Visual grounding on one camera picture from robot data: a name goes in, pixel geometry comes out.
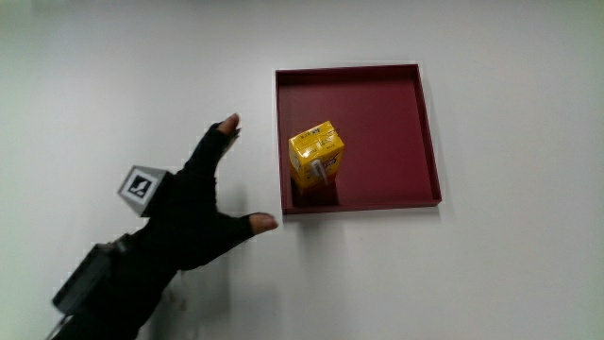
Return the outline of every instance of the yellow juice box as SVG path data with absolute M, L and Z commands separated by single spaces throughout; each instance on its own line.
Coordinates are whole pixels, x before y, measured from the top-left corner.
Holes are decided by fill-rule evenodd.
M 289 140 L 290 170 L 301 194 L 328 186 L 340 168 L 344 143 L 331 122 Z

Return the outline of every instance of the black glove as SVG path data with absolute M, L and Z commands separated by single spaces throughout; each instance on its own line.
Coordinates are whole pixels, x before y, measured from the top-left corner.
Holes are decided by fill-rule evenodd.
M 183 169 L 165 183 L 147 225 L 128 238 L 129 251 L 116 256 L 109 279 L 54 339 L 134 339 L 177 270 L 207 264 L 277 227 L 269 214 L 263 229 L 260 220 L 253 228 L 251 215 L 233 218 L 216 209 L 216 166 L 239 132 L 239 117 L 227 120 L 232 132 L 210 127 Z

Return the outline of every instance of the tray rim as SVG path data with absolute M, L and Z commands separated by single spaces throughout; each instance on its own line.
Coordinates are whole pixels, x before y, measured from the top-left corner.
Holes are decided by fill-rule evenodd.
M 420 128 L 422 129 L 422 139 L 425 146 L 426 161 L 428 163 L 428 177 L 430 179 L 430 186 L 432 191 L 432 199 L 421 199 L 421 200 L 393 200 L 387 203 L 367 203 L 367 204 L 352 204 L 352 205 L 332 205 L 332 206 L 315 206 L 315 207 L 288 207 L 287 198 L 285 192 L 287 192 L 288 179 L 283 178 L 283 165 L 281 162 L 281 156 L 283 155 L 280 145 L 281 136 L 281 115 L 279 113 L 279 82 L 278 77 L 280 75 L 310 75 L 311 72 L 317 72 L 318 74 L 328 74 L 345 72 L 349 70 L 384 70 L 389 68 L 408 68 L 413 71 L 416 81 L 415 95 L 418 96 L 416 102 L 418 104 L 418 114 L 420 118 Z M 307 214 L 307 213 L 339 213 L 339 212 L 355 212 L 355 211 L 366 211 L 366 210 L 391 210 L 391 209 L 405 209 L 405 208 L 427 208 L 436 207 L 443 201 L 443 193 L 439 181 L 438 169 L 436 163 L 436 156 L 434 152 L 434 143 L 432 142 L 432 135 L 429 128 L 429 112 L 428 104 L 426 103 L 426 97 L 424 94 L 424 88 L 422 84 L 422 66 L 419 62 L 412 63 L 389 63 L 389 64 L 373 64 L 373 65 L 355 65 L 355 66 L 334 66 L 334 67 L 318 67 L 318 68 L 293 68 L 293 69 L 274 69 L 274 86 L 273 91 L 275 94 L 274 108 L 277 119 L 277 161 L 279 163 L 279 187 L 281 195 L 281 211 L 283 215 L 294 215 L 294 214 Z

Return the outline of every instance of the red tray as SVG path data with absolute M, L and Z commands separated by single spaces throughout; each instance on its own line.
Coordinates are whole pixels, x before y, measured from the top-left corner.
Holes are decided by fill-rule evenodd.
M 279 70 L 283 214 L 434 207 L 441 202 L 418 65 Z M 330 121 L 344 142 L 333 185 L 300 196 L 288 140 Z

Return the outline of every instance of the white wall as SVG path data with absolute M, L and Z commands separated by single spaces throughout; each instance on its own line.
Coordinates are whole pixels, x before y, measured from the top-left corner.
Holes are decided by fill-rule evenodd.
M 602 2 L 120 3 L 0 4 L 0 338 L 43 338 L 92 244 L 143 226 L 132 164 L 177 171 L 234 111 L 220 208 L 281 227 L 177 277 L 141 338 L 603 338 Z M 408 60 L 445 201 L 284 222 L 274 70 Z

